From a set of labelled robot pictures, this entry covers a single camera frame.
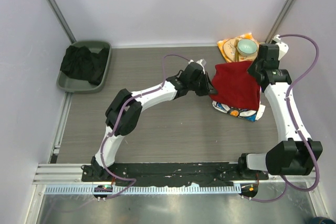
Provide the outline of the red t-shirt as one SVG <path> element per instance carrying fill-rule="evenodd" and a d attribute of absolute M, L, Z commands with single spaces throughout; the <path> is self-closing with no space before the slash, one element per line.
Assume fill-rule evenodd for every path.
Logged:
<path fill-rule="evenodd" d="M 210 98 L 227 106 L 257 111 L 260 86 L 247 72 L 251 64 L 251 61 L 217 64 L 211 80 L 217 94 L 211 94 Z"/>

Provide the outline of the white daisy print t-shirt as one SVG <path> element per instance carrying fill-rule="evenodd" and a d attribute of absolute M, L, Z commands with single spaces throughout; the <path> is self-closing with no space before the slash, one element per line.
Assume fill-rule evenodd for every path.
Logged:
<path fill-rule="evenodd" d="M 260 104 L 259 109 L 255 111 L 255 110 L 239 109 L 232 106 L 227 106 L 225 104 L 216 101 L 212 102 L 212 106 L 215 110 L 219 112 L 251 122 L 258 121 L 263 116 L 264 111 L 266 109 L 266 106 L 262 104 Z"/>

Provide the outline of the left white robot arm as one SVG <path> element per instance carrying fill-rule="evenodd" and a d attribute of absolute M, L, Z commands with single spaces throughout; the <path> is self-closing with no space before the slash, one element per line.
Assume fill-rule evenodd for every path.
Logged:
<path fill-rule="evenodd" d="M 125 136 L 137 126 L 146 109 L 166 101 L 173 101 L 193 91 L 199 97 L 217 94 L 201 61 L 190 61 L 184 70 L 163 82 L 141 91 L 119 91 L 105 112 L 106 131 L 98 152 L 91 160 L 93 174 L 105 182 L 112 174 L 111 165 Z"/>

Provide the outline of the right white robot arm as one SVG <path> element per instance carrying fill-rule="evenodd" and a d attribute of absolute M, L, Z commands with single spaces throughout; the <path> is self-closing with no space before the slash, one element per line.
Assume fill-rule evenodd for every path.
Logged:
<path fill-rule="evenodd" d="M 279 69 L 280 57 L 287 50 L 281 46 L 280 42 L 261 44 L 257 58 L 248 68 L 271 106 L 278 144 L 266 153 L 243 153 L 237 166 L 242 179 L 250 179 L 256 171 L 280 176 L 307 176 L 323 151 L 321 142 L 313 141 L 302 123 L 290 90 L 289 72 Z"/>

